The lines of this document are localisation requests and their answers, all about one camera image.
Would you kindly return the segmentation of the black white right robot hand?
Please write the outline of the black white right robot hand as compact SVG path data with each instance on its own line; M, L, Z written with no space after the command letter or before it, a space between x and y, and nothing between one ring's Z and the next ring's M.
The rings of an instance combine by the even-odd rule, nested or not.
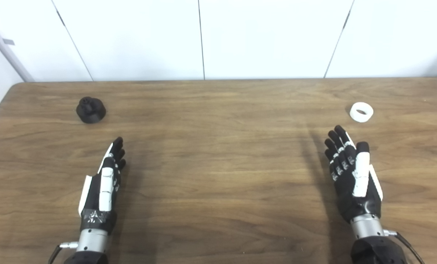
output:
M369 144L354 143L340 125L328 132L324 143L341 217L346 222L365 214L381 218L384 195L371 164Z

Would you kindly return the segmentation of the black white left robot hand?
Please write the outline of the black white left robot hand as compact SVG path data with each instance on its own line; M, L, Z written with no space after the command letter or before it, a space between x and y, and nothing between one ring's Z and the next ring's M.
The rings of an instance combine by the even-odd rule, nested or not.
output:
M126 166L123 138L117 137L104 154L97 173L87 175L79 202L80 230L98 229L111 235L117 222L116 201Z

